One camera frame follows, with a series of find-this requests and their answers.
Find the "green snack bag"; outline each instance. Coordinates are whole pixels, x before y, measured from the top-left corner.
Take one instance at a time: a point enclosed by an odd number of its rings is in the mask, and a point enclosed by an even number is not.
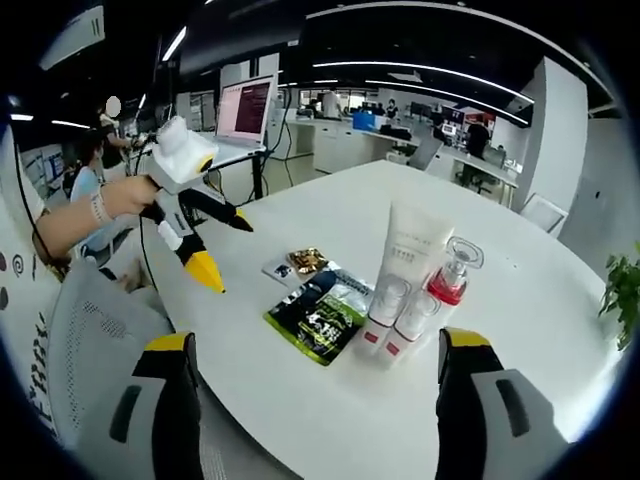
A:
[[[264,318],[320,365],[329,365],[364,325],[373,289],[334,262]]]

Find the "sticker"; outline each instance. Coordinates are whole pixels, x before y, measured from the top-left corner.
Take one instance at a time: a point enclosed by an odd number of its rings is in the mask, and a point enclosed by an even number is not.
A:
[[[365,340],[368,340],[368,341],[370,341],[371,343],[378,343],[378,339],[379,339],[380,337],[378,337],[377,335],[374,335],[374,334],[373,334],[373,333],[371,333],[371,332],[365,332],[365,333],[364,333],[364,338],[365,338]]]
[[[396,347],[393,343],[389,342],[387,343],[387,351],[395,357],[400,351],[400,349]]]
[[[15,254],[13,256],[13,260],[11,261],[11,265],[13,266],[13,272],[16,274],[16,277],[20,277],[22,272],[24,272],[24,262],[22,261],[22,256]]]

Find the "black cable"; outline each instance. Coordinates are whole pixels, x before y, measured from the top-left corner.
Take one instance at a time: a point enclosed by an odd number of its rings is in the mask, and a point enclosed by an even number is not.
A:
[[[291,143],[293,140],[291,138],[291,130],[289,129],[289,124],[287,123],[287,116],[285,115],[285,126],[287,127],[287,133],[289,134],[289,148],[287,148],[287,156],[284,159],[284,168],[287,171],[287,175],[289,176],[289,183],[293,187],[293,179],[291,178],[291,172],[289,171],[289,154],[291,153]]]
[[[275,152],[277,150],[277,148],[280,146],[280,142],[282,141],[282,133],[284,132],[284,126],[287,123],[287,112],[289,111],[289,107],[291,106],[291,100],[293,99],[293,96],[291,95],[290,91],[288,91],[287,94],[288,94],[289,98],[287,99],[287,106],[284,109],[284,116],[282,117],[282,123],[280,124],[280,133],[278,134],[278,141],[276,142],[275,147],[273,147],[272,149],[269,149],[269,147],[267,147],[267,150],[266,150],[265,156],[264,156],[264,160],[262,161],[262,165],[260,167],[260,176],[263,178],[263,180],[267,184],[267,195],[269,195],[269,193],[268,193],[268,191],[269,191],[269,183],[267,182],[267,179],[264,177],[264,169],[265,169],[265,167],[267,165],[267,160],[269,160],[269,157],[273,154],[273,152]],[[240,204],[240,206],[246,205],[247,203],[249,203],[251,201],[251,197],[253,197],[253,195],[255,194],[255,191],[256,191],[256,188],[255,188],[255,185],[254,185],[254,187],[251,189],[251,193],[249,194],[249,198],[247,198],[246,202],[243,202],[242,204]]]
[[[24,185],[22,184],[22,175],[20,174],[21,169],[20,169],[18,145],[16,144],[15,140],[13,142],[13,152],[14,152],[14,157],[16,161],[16,177],[18,177],[18,188],[20,190],[20,197],[22,198],[22,204],[24,205],[24,209],[27,212],[27,217],[29,217],[29,223],[31,223],[31,228],[33,228],[33,232],[36,234],[36,237],[38,237],[38,241],[40,242],[40,245],[42,245],[42,248],[44,249],[44,253],[47,256],[47,264],[53,268],[56,268],[54,265],[53,256],[51,256],[51,253],[47,248],[47,244],[44,243],[44,239],[42,238],[42,235],[40,235],[40,232],[38,231],[38,227],[36,227],[36,222],[33,220],[33,215],[31,214],[31,210],[29,209],[29,203],[27,202],[27,195],[24,192]],[[62,274],[62,272],[58,268],[56,268],[56,270],[58,270],[59,274]]]
[[[142,151],[144,150],[144,145],[140,147],[140,153],[138,154],[138,160],[136,161],[136,168],[134,171],[135,175],[138,175],[138,168],[140,167],[140,159],[142,158]],[[147,249],[144,248],[144,228],[142,228],[142,217],[138,217],[140,220],[140,247],[142,248],[142,256],[144,257],[144,264],[147,267],[147,272],[149,272],[149,279],[153,284],[153,288],[158,291],[158,286],[156,285],[156,280],[153,278],[153,273],[151,272],[151,266],[149,265],[149,258],[147,258]]]

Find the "white round table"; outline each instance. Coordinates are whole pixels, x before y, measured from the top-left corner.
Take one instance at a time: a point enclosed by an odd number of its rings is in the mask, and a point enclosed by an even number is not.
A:
[[[248,205],[252,234],[216,221],[198,228],[227,293],[196,284],[157,235],[145,236],[176,328],[196,334],[198,367],[234,418],[305,479],[433,478],[438,462],[437,342],[381,371],[350,348],[322,367],[263,318],[289,292],[261,268],[318,247],[375,282],[389,205],[398,199],[450,219],[485,252],[449,324],[487,337],[551,401],[571,437],[582,395],[607,345],[596,328],[603,282],[571,251],[510,210],[422,172],[375,162]]]

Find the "white column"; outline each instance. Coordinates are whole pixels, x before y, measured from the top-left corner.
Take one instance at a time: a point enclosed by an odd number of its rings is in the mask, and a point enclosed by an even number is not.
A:
[[[532,87],[533,121],[513,208],[519,211],[537,193],[568,212],[584,163],[587,87],[546,57],[536,68]],[[552,234],[561,229],[562,224]]]

